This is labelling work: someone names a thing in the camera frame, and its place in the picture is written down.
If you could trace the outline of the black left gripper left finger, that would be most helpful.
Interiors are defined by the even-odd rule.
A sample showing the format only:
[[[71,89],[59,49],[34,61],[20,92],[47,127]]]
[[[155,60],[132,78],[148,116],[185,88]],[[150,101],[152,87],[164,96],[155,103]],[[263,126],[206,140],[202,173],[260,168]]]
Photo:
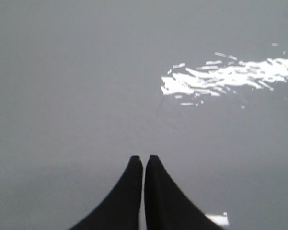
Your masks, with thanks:
[[[143,165],[133,155],[123,174],[103,201],[72,230],[138,230]]]

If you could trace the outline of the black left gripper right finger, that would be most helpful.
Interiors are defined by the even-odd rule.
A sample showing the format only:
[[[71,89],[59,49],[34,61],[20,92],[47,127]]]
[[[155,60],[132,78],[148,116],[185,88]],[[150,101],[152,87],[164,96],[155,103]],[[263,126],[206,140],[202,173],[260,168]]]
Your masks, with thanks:
[[[148,230],[221,230],[182,192],[159,156],[150,155],[144,182]]]

